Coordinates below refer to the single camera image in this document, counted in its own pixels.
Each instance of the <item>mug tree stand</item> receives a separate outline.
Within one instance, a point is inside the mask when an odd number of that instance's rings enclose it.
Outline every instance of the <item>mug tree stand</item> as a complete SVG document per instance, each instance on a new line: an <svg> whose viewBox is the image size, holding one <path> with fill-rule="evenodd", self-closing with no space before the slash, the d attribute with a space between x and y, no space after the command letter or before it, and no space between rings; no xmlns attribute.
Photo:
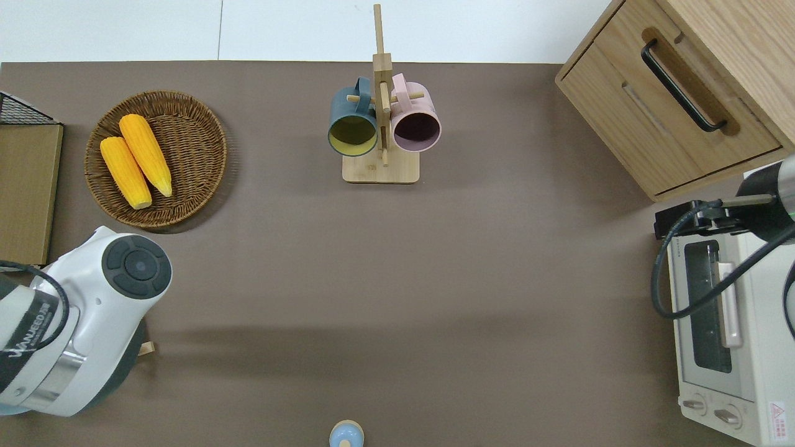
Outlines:
<svg viewBox="0 0 795 447"><path fill-rule="evenodd" d="M390 125L392 91L392 55L384 52L381 5L374 6L375 43L373 79L375 118L378 124L377 146L359 157L343 157L343 179L349 183L417 183L420 180L420 154L396 147ZM356 96L349 100L358 101Z"/></svg>

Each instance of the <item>wicker basket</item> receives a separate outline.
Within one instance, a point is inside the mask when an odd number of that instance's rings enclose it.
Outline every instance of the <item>wicker basket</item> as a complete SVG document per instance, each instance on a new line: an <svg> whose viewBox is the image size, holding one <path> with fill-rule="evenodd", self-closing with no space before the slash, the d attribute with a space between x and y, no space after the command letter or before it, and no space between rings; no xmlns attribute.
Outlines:
<svg viewBox="0 0 795 447"><path fill-rule="evenodd" d="M120 137L118 121L135 113L146 118L171 171L173 194L155 188L152 205L139 210L119 192L99 143ZM227 138L204 104L177 91L147 91L125 99L99 120L86 147L85 175L95 200L114 219L139 228L163 228L198 212L215 194L227 165Z"/></svg>

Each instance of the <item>warning label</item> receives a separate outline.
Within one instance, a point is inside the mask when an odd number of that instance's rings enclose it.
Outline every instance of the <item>warning label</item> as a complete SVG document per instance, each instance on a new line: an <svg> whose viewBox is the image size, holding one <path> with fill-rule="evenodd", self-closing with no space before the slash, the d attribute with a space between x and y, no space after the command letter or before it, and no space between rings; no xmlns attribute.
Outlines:
<svg viewBox="0 0 795 447"><path fill-rule="evenodd" d="M773 441L787 440L787 413L784 402L770 403L770 431Z"/></svg>

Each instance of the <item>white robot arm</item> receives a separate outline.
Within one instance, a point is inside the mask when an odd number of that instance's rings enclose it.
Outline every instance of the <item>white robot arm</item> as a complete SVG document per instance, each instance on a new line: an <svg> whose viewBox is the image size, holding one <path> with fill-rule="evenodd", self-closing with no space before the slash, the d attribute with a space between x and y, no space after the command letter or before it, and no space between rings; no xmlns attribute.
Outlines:
<svg viewBox="0 0 795 447"><path fill-rule="evenodd" d="M45 272L67 294L67 313L42 278L26 287L0 277L0 404L71 416L127 376L172 266L150 239L100 227Z"/></svg>

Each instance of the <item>corn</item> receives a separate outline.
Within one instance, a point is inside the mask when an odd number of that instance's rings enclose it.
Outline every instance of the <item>corn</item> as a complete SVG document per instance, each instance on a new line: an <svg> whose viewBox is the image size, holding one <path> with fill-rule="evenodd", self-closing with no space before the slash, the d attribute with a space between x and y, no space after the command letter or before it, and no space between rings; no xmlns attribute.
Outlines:
<svg viewBox="0 0 795 447"><path fill-rule="evenodd" d="M102 153L102 158L127 203L133 209L150 206L152 194L149 192L149 186L141 175L141 170L124 138L105 138L99 143L99 152Z"/></svg>
<svg viewBox="0 0 795 447"><path fill-rule="evenodd" d="M118 126L146 178L161 194L170 197L171 172L146 118L136 114L124 115Z"/></svg>

